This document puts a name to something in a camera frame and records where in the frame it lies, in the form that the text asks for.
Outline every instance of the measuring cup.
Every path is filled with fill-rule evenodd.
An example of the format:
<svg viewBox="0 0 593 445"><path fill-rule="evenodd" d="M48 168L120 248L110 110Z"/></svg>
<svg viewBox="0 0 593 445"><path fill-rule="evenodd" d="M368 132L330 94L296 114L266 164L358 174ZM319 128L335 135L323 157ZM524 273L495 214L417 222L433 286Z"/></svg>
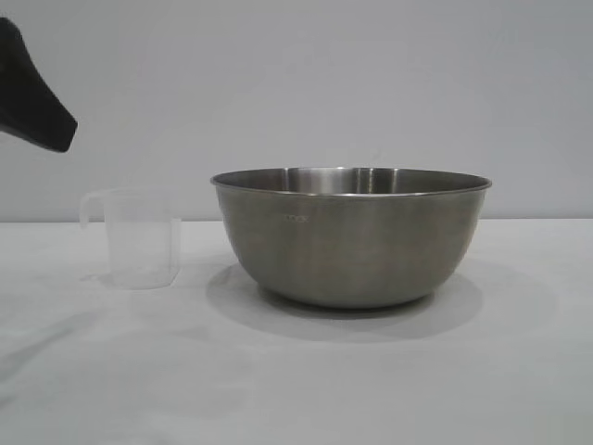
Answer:
<svg viewBox="0 0 593 445"><path fill-rule="evenodd" d="M119 188L82 198L82 228L92 201L103 203L113 284L128 289L168 286L179 272L180 220L172 216L170 191Z"/></svg>

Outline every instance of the white backdrop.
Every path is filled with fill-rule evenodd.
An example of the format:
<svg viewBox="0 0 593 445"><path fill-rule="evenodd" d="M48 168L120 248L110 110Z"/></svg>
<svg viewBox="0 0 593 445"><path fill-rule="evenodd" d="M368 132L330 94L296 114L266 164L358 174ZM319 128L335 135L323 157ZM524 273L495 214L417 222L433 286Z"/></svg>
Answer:
<svg viewBox="0 0 593 445"><path fill-rule="evenodd" d="M487 217L593 217L593 2L0 0L77 117L67 155L2 135L0 220L216 172L392 166L495 182Z"/></svg>

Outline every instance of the stainless steel bowl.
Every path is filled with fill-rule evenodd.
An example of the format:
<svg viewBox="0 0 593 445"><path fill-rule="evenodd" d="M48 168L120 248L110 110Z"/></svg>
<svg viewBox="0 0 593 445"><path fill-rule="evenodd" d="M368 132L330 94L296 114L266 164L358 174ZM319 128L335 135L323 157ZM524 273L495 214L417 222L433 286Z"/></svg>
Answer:
<svg viewBox="0 0 593 445"><path fill-rule="evenodd" d="M465 254L491 186L469 174L369 168L229 172L212 183L247 273L335 308L433 292Z"/></svg>

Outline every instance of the black kettle spout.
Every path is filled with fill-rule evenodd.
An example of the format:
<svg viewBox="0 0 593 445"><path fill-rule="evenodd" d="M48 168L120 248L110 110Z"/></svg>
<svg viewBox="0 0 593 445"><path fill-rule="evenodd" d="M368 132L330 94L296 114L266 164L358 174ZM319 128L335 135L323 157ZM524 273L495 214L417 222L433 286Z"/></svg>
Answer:
<svg viewBox="0 0 593 445"><path fill-rule="evenodd" d="M0 130L64 153L77 126L33 65L17 26L0 17Z"/></svg>

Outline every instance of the white tabletop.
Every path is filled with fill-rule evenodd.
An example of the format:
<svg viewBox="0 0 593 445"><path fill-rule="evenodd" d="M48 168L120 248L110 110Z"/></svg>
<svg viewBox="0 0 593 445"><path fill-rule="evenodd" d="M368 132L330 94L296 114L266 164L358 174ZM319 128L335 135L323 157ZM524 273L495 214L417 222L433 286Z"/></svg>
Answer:
<svg viewBox="0 0 593 445"><path fill-rule="evenodd" d="M0 225L0 444L593 443L593 221L481 221L403 309L265 299L219 222L173 286L109 287L102 224Z"/></svg>

